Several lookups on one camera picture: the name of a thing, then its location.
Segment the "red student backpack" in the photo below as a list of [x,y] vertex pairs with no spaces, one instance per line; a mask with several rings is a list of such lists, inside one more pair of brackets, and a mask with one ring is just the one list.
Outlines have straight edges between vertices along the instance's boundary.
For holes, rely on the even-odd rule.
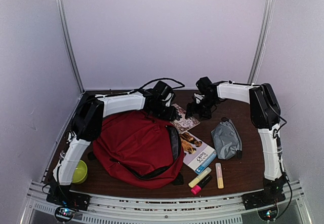
[[142,110],[108,116],[93,152],[108,174],[146,189],[183,185],[184,150],[178,130]]

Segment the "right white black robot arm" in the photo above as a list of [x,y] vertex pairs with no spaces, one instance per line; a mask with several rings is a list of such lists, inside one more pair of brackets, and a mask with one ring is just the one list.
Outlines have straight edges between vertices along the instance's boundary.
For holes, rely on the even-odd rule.
[[260,135],[265,163],[264,179],[275,182],[285,178],[282,160],[280,131],[287,121],[281,116],[281,109],[272,86],[263,84],[242,84],[233,81],[211,82],[208,77],[196,82],[199,90],[186,106],[186,117],[195,114],[201,120],[212,117],[212,107],[225,100],[235,100],[250,106],[250,118]]

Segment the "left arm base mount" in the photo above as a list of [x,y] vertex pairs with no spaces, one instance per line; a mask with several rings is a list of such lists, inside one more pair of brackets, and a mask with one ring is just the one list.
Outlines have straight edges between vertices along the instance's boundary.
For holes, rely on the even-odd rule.
[[57,205],[54,217],[59,223],[71,221],[77,212],[87,211],[91,196],[70,191],[69,185],[58,185],[56,181],[46,183],[42,187],[46,201]]

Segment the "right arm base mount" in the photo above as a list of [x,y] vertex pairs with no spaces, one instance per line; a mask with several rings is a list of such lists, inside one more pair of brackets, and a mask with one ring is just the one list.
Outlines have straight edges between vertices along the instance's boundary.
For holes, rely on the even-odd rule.
[[263,221],[275,221],[279,217],[278,202],[286,199],[283,192],[285,180],[263,179],[263,190],[242,195],[245,210],[258,209]]

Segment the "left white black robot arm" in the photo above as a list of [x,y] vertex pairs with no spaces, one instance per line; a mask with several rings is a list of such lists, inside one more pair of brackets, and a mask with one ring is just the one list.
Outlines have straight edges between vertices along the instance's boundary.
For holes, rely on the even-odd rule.
[[73,200],[72,193],[62,186],[71,185],[74,171],[83,153],[90,143],[100,136],[105,117],[127,111],[145,110],[163,120],[175,119],[176,112],[171,106],[175,98],[174,89],[165,83],[164,79],[156,79],[155,83],[150,89],[140,87],[110,95],[91,95],[77,107],[66,147],[60,153],[53,170],[53,178],[58,187],[52,195],[62,206],[69,205]]

